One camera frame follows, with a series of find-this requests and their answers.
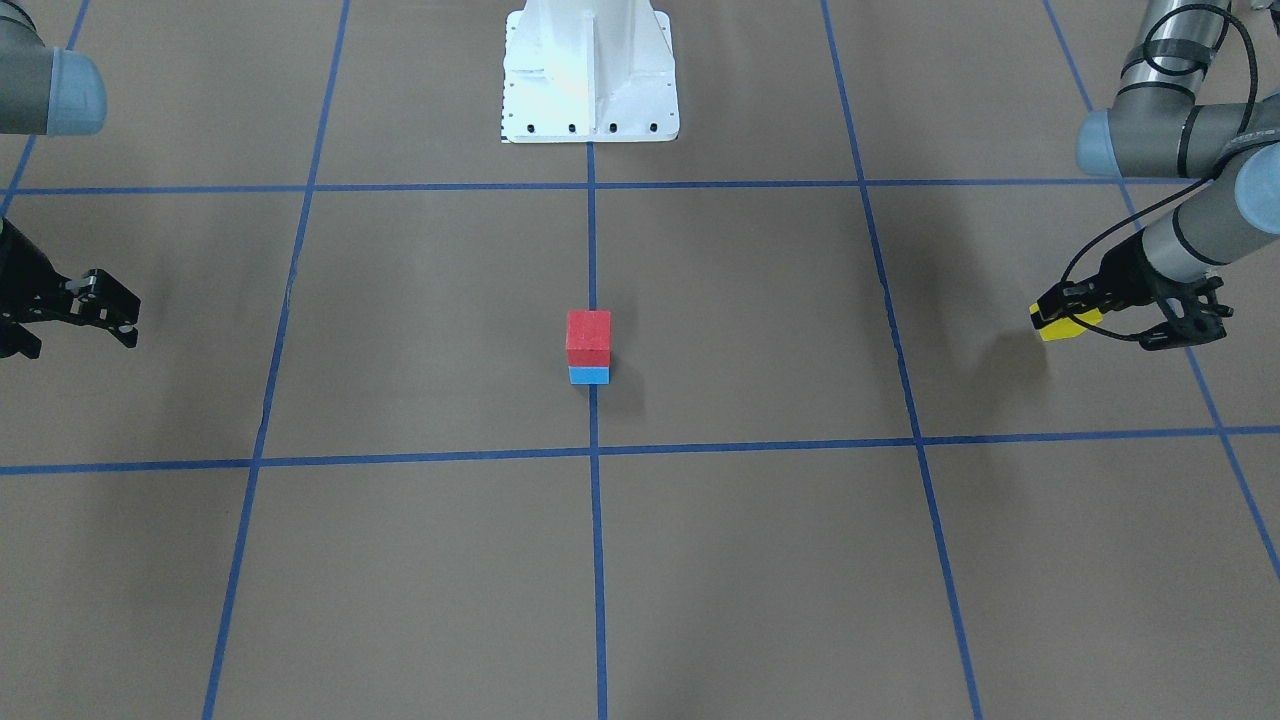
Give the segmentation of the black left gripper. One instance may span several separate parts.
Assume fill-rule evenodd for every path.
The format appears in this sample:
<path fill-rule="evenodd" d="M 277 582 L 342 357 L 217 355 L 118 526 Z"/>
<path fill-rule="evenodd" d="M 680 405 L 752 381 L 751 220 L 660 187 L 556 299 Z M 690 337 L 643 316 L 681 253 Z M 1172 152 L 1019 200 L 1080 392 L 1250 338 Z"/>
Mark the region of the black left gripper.
<path fill-rule="evenodd" d="M 1094 325 L 1107 311 L 1139 307 L 1171 299 L 1179 283 L 1158 273 L 1146 255 L 1146 233 L 1138 232 L 1110 249 L 1094 282 L 1059 282 L 1030 307 L 1033 325 Z"/>

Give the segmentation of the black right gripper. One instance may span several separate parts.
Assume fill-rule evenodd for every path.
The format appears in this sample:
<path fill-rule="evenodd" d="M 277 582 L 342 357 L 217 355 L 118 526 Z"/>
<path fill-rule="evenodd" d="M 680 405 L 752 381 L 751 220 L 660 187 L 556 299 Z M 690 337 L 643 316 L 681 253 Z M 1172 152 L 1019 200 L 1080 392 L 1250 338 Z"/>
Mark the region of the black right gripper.
<path fill-rule="evenodd" d="M 1 356 L 40 356 L 42 342 L 26 323 L 64 320 L 106 331 L 127 348 L 136 348 L 141 300 L 102 269 L 82 277 L 60 275 L 46 254 L 12 222 L 1 237 Z"/>

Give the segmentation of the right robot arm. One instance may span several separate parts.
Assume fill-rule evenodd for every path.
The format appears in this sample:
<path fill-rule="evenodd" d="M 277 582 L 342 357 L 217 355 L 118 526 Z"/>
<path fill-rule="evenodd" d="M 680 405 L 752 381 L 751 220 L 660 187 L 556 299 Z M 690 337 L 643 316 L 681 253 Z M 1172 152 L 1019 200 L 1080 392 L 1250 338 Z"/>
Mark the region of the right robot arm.
<path fill-rule="evenodd" d="M 108 115 L 105 83 L 86 55 L 45 44 L 18 1 L 3 3 L 1 131 L 4 135 L 88 136 Z M 42 342 L 29 325 L 60 322 L 95 327 L 134 348 L 141 300 L 102 269 L 60 274 L 9 219 L 1 237 L 1 355 L 37 359 Z"/>

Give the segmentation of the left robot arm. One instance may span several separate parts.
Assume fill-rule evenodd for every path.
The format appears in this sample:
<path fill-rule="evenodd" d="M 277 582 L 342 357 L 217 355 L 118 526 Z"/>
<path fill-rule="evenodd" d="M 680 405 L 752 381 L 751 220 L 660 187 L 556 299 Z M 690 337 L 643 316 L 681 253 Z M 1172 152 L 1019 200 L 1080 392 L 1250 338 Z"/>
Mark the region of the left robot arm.
<path fill-rule="evenodd" d="M 1100 333 L 1101 319 L 1156 306 L 1162 320 L 1129 334 L 1148 351 L 1221 340 L 1233 310 L 1219 301 L 1220 269 L 1277 240 L 1277 95 L 1249 79 L 1244 102 L 1203 105 L 1198 91 L 1230 32 L 1257 70 L 1252 37 L 1229 1 L 1151 1 L 1123 63 L 1114 104 L 1076 137 L 1091 176 L 1185 179 L 1138 213 L 1143 227 L 1074 281 L 1064 272 L 1029 310 L 1044 341 Z"/>

